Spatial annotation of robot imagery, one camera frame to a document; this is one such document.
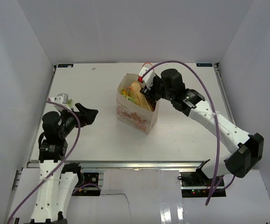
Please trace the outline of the brown chips bag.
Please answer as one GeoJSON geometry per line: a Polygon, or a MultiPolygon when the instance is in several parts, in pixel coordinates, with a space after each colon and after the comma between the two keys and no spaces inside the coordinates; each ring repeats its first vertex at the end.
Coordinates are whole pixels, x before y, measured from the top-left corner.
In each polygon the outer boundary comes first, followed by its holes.
{"type": "Polygon", "coordinates": [[[134,99],[134,103],[138,106],[140,106],[141,108],[144,108],[148,111],[153,112],[154,111],[154,107],[152,106],[152,104],[145,98],[145,96],[140,93],[141,90],[141,86],[140,83],[138,81],[134,81],[131,85],[130,85],[130,96],[134,99]]]}

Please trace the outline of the light green snack packet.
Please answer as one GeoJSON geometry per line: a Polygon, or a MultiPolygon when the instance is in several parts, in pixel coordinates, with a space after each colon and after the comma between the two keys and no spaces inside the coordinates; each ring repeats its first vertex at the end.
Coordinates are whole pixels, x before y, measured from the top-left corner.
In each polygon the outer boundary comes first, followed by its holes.
{"type": "Polygon", "coordinates": [[[126,98],[128,101],[130,101],[131,103],[133,103],[133,104],[135,104],[135,105],[137,105],[137,106],[140,105],[140,102],[138,101],[138,97],[132,97],[132,96],[127,95],[127,96],[125,96],[125,98],[126,98]]]}

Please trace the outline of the yellow m&m's packet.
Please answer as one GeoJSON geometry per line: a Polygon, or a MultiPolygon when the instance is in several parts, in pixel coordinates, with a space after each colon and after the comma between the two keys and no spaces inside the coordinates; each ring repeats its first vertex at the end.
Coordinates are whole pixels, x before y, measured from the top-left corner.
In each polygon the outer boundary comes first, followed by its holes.
{"type": "Polygon", "coordinates": [[[121,89],[121,95],[123,96],[123,97],[125,97],[125,98],[128,98],[128,97],[130,97],[130,87],[128,86],[128,87],[126,87],[126,88],[122,88],[121,89]]]}

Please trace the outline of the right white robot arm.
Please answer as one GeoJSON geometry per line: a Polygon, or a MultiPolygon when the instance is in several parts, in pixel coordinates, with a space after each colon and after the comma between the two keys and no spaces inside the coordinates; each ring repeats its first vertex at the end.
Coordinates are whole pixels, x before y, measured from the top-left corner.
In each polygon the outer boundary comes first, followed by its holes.
{"type": "Polygon", "coordinates": [[[213,135],[220,135],[230,155],[203,161],[196,169],[197,182],[207,186],[213,176],[232,174],[243,178],[261,159],[264,138],[238,128],[218,112],[213,112],[210,103],[198,91],[186,88],[182,75],[176,69],[166,69],[160,76],[153,70],[142,67],[138,80],[143,84],[140,92],[150,101],[165,99],[185,116],[197,121],[213,135]]]}

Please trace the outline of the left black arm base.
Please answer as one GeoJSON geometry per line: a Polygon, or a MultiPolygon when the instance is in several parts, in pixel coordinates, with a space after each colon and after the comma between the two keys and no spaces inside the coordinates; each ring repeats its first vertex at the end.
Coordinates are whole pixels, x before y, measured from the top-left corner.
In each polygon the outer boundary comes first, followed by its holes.
{"type": "Polygon", "coordinates": [[[65,164],[62,174],[72,172],[77,174],[77,184],[73,189],[72,196],[99,196],[99,173],[84,172],[79,163],[65,164]]]}

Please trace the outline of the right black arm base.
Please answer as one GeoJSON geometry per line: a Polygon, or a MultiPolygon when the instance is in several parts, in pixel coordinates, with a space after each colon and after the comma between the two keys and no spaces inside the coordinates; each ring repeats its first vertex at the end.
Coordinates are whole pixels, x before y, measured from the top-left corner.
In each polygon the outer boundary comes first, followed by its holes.
{"type": "Polygon", "coordinates": [[[212,179],[201,173],[207,161],[178,161],[182,198],[207,198],[210,193],[212,179]]]}

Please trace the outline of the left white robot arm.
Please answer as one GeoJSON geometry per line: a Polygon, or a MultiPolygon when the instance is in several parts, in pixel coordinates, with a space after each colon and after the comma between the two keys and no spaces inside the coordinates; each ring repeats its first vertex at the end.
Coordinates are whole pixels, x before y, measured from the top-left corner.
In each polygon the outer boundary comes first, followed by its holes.
{"type": "Polygon", "coordinates": [[[71,154],[66,137],[77,128],[91,125],[98,110],[76,103],[77,111],[60,105],[42,117],[43,133],[39,143],[39,185],[37,198],[30,218],[31,224],[65,224],[67,208],[75,186],[84,182],[78,163],[65,164],[71,154]]]}

